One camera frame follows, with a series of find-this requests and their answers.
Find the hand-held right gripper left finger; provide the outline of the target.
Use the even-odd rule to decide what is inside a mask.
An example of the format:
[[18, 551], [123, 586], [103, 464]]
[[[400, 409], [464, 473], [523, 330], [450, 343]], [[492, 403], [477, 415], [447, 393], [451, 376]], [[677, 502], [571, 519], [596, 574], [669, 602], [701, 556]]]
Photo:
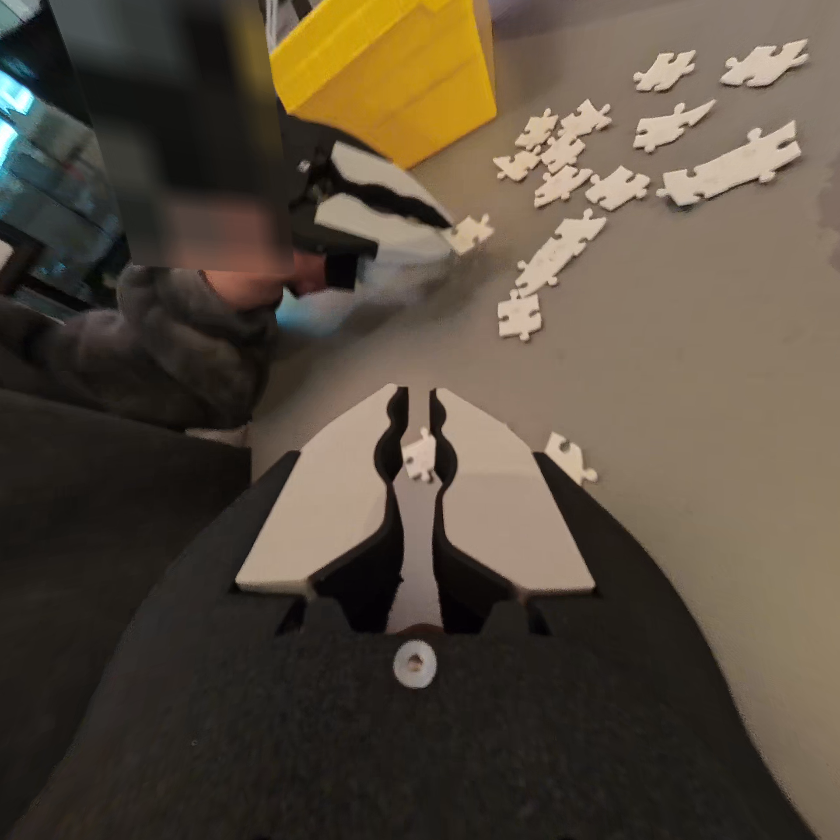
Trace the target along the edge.
[[407, 388], [384, 385], [303, 445], [237, 572], [239, 590], [314, 595], [331, 565], [381, 531], [406, 425]]

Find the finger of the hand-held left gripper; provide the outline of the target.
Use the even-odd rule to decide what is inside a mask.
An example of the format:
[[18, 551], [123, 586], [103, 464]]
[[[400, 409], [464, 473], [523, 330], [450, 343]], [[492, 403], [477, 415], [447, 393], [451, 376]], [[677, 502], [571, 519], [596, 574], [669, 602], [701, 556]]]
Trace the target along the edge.
[[448, 210], [413, 175], [373, 152], [345, 142], [332, 146], [331, 163], [342, 193], [387, 214], [412, 217], [432, 227], [452, 227]]
[[376, 211], [354, 197], [331, 197], [316, 211], [328, 288], [420, 287], [458, 260], [440, 229]]

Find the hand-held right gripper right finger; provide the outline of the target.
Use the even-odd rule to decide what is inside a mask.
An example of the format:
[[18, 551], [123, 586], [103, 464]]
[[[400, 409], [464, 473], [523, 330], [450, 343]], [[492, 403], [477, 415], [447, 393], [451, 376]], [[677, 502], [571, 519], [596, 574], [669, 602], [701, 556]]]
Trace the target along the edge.
[[431, 393], [437, 442], [441, 591], [494, 602], [582, 594], [595, 581], [535, 454], [510, 428], [446, 388]]

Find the white puzzle piece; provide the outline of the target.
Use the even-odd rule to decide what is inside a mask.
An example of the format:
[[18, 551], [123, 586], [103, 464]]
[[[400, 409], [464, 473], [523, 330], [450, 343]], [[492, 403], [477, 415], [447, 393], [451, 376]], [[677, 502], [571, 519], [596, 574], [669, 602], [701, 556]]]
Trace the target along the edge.
[[558, 466], [575, 484], [582, 487], [586, 483], [598, 482], [597, 471], [585, 463], [581, 447], [557, 432], [549, 435], [543, 453]]
[[495, 228], [490, 224], [488, 213], [484, 213], [478, 219], [468, 215], [455, 226], [440, 231], [441, 236], [457, 256], [468, 254], [485, 243], [494, 233]]
[[430, 484], [434, 480], [436, 464], [436, 438], [428, 427], [421, 427], [419, 438], [402, 446], [402, 460], [410, 480]]

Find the person's left forearm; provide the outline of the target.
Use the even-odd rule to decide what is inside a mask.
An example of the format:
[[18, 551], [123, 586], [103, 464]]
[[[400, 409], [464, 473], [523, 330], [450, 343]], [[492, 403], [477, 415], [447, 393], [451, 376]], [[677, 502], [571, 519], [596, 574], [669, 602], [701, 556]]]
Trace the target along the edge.
[[246, 425], [279, 342], [281, 285], [195, 269], [129, 267], [115, 310], [90, 311], [43, 342], [44, 363], [102, 410], [177, 430]]

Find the pile of loose puzzle pieces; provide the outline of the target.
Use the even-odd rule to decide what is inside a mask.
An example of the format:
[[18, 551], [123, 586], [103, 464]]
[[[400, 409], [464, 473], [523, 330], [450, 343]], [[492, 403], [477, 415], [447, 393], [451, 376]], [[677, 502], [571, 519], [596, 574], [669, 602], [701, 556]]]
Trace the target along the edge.
[[[800, 38], [781, 46], [758, 45], [745, 57], [729, 57], [719, 83], [728, 88], [770, 87], [789, 70], [808, 62], [807, 43], [807, 38]], [[670, 91], [694, 71], [696, 54], [695, 50], [659, 53], [649, 68], [634, 72], [634, 89], [643, 93]], [[688, 109], [681, 101], [669, 113], [641, 118], [632, 148], [653, 154], [674, 144], [688, 129], [696, 127], [716, 102], [710, 99]], [[650, 177], [624, 165], [618, 165], [609, 175], [576, 166], [585, 151], [584, 137], [605, 130], [613, 121], [610, 112], [608, 103], [596, 107], [589, 99], [562, 118], [546, 108], [532, 116], [515, 139], [515, 154], [493, 159], [500, 181], [521, 183], [538, 166], [544, 168], [542, 182], [533, 194], [536, 209], [567, 202], [584, 186], [585, 201], [591, 205], [580, 217], [564, 218], [530, 259], [518, 262], [515, 287], [507, 299], [497, 304], [498, 334], [502, 339], [528, 342], [541, 330], [539, 292], [544, 287], [555, 287], [561, 271], [603, 231], [606, 217], [596, 216], [594, 210], [612, 213], [630, 202], [644, 200], [649, 192]], [[794, 120], [768, 133], [754, 128], [748, 132], [745, 143], [735, 149], [689, 169], [662, 174], [656, 196], [675, 207], [692, 207], [737, 187], [772, 182], [780, 170], [801, 155]]]

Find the person's left hand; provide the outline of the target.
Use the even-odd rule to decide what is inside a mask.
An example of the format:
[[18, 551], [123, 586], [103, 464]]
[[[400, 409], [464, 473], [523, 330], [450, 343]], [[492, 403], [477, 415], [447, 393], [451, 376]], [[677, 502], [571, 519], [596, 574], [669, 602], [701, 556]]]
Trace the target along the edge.
[[299, 298], [321, 292], [327, 286], [326, 258], [299, 250], [293, 252], [293, 267], [281, 275], [232, 270], [202, 271], [216, 295], [230, 308], [246, 312], [278, 305], [285, 291]]

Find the yellow box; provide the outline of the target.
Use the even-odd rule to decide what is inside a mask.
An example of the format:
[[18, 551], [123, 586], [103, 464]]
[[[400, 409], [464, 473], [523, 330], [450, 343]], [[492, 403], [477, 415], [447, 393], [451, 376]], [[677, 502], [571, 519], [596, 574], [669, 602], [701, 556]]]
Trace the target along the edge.
[[270, 54], [284, 109], [405, 170], [497, 116], [488, 1], [321, 2]]

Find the person's dark clothing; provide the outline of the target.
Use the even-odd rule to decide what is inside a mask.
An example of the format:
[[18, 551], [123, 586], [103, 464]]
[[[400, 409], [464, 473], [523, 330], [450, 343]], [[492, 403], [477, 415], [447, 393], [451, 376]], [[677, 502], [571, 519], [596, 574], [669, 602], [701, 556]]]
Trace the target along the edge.
[[250, 480], [248, 448], [2, 390], [2, 837], [139, 605]]

